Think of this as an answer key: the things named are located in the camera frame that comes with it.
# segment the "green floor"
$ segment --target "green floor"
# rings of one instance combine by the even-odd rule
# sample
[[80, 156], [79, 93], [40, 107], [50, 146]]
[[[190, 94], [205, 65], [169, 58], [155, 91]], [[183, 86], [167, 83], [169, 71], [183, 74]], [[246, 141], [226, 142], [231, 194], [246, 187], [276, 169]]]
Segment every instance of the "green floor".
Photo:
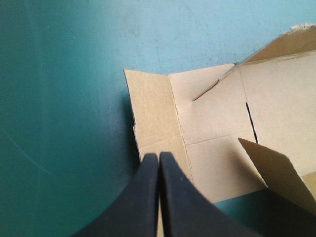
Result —
[[[292, 0], [0, 0], [0, 236], [67, 236], [126, 186], [139, 162], [123, 68], [241, 61], [315, 13]], [[220, 207], [245, 222], [239, 204]]]

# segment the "cardboard flap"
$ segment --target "cardboard flap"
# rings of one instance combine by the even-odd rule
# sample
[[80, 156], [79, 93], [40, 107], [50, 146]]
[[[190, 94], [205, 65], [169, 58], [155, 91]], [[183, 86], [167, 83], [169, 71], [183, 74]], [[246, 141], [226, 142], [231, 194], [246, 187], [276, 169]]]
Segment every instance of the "cardboard flap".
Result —
[[125, 69], [140, 159], [170, 151], [192, 180], [168, 76]]
[[304, 175], [302, 178], [316, 199], [316, 172]]
[[293, 26], [274, 41], [251, 55], [245, 62], [277, 58], [291, 54], [316, 50], [316, 25], [300, 24]]
[[316, 215], [315, 199], [285, 155], [239, 138], [268, 188]]

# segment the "cardboard slit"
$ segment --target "cardboard slit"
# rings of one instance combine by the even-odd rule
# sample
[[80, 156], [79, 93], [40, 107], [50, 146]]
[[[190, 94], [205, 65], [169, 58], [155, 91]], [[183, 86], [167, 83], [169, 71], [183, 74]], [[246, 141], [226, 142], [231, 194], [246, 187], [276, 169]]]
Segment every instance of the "cardboard slit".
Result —
[[249, 115], [249, 118], [250, 118], [250, 122], [251, 122], [251, 126], [252, 126], [253, 135], [255, 136], [256, 143], [258, 144], [258, 138], [257, 138], [255, 126], [253, 125], [253, 121], [252, 121], [252, 118], [251, 118], [250, 109], [249, 109], [249, 106], [248, 106], [248, 103], [247, 103], [247, 102], [246, 102], [246, 107], [247, 107], [247, 110], [248, 110], [248, 115]]
[[199, 95], [197, 98], [195, 98], [193, 101], [197, 100], [198, 98], [200, 98], [202, 95], [204, 95], [205, 93], [207, 93], [208, 91], [210, 91], [211, 89], [214, 88], [214, 86], [217, 85], [217, 83], [219, 83], [219, 79], [210, 87], [208, 88], [205, 92], [203, 92], [201, 95]]

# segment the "cardboard box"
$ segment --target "cardboard box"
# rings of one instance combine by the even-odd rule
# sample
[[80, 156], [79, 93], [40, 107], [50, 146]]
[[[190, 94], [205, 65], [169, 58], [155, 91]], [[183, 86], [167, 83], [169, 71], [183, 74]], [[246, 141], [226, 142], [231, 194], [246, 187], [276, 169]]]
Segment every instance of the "cardboard box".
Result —
[[125, 75], [140, 158], [173, 152], [210, 202], [268, 186], [316, 215], [316, 25], [236, 65]]

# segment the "open cardboard box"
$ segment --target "open cardboard box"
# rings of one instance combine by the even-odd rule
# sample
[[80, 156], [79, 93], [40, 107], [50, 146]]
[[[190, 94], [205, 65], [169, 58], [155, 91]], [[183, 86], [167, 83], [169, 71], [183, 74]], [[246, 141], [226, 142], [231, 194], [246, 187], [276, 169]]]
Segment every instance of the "open cardboard box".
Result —
[[268, 186], [316, 215], [315, 25], [236, 65], [125, 75], [140, 158], [171, 151], [212, 203]]

